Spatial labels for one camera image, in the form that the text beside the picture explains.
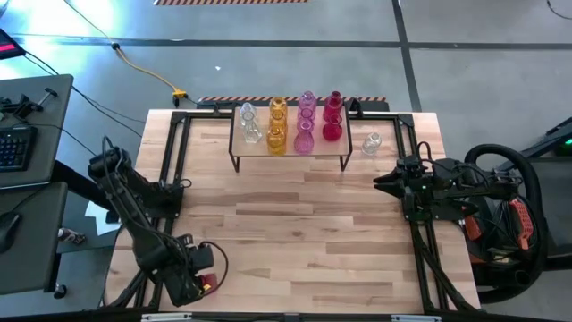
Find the yellow cable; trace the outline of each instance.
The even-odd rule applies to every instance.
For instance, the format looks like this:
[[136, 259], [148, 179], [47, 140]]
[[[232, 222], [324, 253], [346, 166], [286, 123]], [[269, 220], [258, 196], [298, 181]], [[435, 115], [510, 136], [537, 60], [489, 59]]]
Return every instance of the yellow cable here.
[[173, 95], [174, 96], [180, 96], [180, 95], [185, 95], [186, 92], [180, 89], [177, 89], [174, 85], [171, 84], [171, 82], [169, 82], [168, 80], [166, 80], [165, 78], [163, 78], [161, 75], [156, 74], [154, 72], [151, 72], [150, 70], [147, 70], [145, 68], [139, 67], [136, 64], [133, 64], [132, 62], [130, 62], [127, 57], [125, 56], [125, 54], [123, 53], [123, 51], [117, 47], [113, 47], [113, 44], [115, 43], [115, 41], [113, 39], [111, 39], [109, 36], [107, 36], [107, 34], [101, 30], [100, 28], [98, 28], [95, 24], [91, 23], [91, 21], [86, 18], [86, 16], [84, 16], [83, 14], [81, 14], [73, 5], [71, 5], [70, 3], [68, 3], [66, 0], [63, 0], [65, 2], [65, 4], [67, 4], [74, 12], [76, 12], [79, 16], [81, 16], [81, 18], [83, 18], [83, 20], [85, 20], [87, 23], [89, 23], [91, 25], [91, 27], [97, 29], [99, 32], [101, 32], [102, 35], [104, 35], [107, 40], [109, 40], [109, 42], [112, 44], [112, 48], [119, 54], [119, 56], [121, 57], [121, 59], [128, 64], [129, 66], [133, 67], [134, 69], [140, 71], [140, 72], [144, 72], [148, 75], [151, 75], [155, 78], [157, 78], [158, 80], [162, 81], [163, 83], [169, 85], [172, 88], [173, 91]]

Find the computer mouse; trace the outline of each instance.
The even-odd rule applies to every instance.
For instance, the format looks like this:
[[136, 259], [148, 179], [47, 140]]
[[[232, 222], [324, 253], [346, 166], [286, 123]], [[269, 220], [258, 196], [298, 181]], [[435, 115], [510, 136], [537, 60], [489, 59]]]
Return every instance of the computer mouse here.
[[0, 215], [0, 254], [9, 250], [14, 244], [20, 221], [21, 215], [14, 211]]

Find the wooden table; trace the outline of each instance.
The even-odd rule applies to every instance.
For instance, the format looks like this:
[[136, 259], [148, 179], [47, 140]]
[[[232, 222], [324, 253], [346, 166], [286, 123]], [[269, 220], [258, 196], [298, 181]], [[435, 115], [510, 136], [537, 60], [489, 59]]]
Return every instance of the wooden table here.
[[[149, 181], [159, 177], [171, 112], [149, 111], [136, 167]], [[417, 139], [431, 144], [433, 157], [444, 157], [436, 114], [414, 119]], [[230, 120], [193, 120], [183, 172], [193, 185], [185, 191], [173, 231], [219, 243], [230, 258], [227, 280], [216, 293], [181, 308], [164, 290], [161, 311], [422, 312], [408, 223], [398, 200], [372, 184], [395, 166], [391, 123], [351, 122], [357, 151], [345, 173], [337, 157], [261, 157], [249, 159], [236, 174], [228, 156], [229, 127]], [[359, 151], [371, 131], [383, 137], [374, 158]], [[452, 223], [435, 222], [435, 233], [444, 271], [468, 302], [480, 307], [462, 232]], [[137, 270], [130, 236], [123, 231], [107, 277], [108, 301]], [[216, 250], [211, 271], [219, 278], [223, 273]], [[147, 295], [152, 288], [149, 284]]]

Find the keyboard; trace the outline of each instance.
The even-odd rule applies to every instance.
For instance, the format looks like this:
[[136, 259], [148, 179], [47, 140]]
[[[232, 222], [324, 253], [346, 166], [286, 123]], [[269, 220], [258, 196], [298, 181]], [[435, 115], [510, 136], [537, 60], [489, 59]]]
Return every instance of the keyboard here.
[[37, 133], [29, 125], [0, 128], [0, 173], [28, 169]]

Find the black desk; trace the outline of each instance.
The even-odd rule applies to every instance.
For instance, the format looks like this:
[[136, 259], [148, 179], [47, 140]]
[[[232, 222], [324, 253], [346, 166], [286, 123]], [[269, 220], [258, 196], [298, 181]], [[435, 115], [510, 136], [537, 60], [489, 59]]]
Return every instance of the black desk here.
[[[58, 97], [51, 97], [42, 105], [44, 107], [43, 112], [32, 112], [27, 117], [26, 120], [32, 125], [48, 124], [53, 126], [37, 126], [38, 136], [28, 170], [1, 173], [0, 190], [46, 182], [66, 182], [71, 191], [109, 209], [110, 205], [105, 199], [105, 195], [91, 180], [84, 178], [55, 159], [62, 133], [58, 128], [63, 127], [72, 83], [73, 77], [71, 75], [0, 80], [0, 97], [10, 98], [12, 102], [18, 102], [21, 94], [26, 95], [33, 102], [38, 102], [46, 94], [45, 88], [53, 89], [58, 94]], [[0, 121], [0, 127], [10, 127], [17, 123], [20, 121], [8, 115], [3, 121]]]
[[[12, 210], [21, 200], [39, 189], [42, 187], [2, 191], [0, 213]], [[18, 210], [22, 220], [14, 244], [7, 252], [0, 254], [0, 294], [50, 291], [50, 287], [55, 285], [53, 270], [46, 268], [52, 267], [54, 261], [59, 259], [55, 256], [55, 248], [66, 194], [67, 184], [50, 183]]]

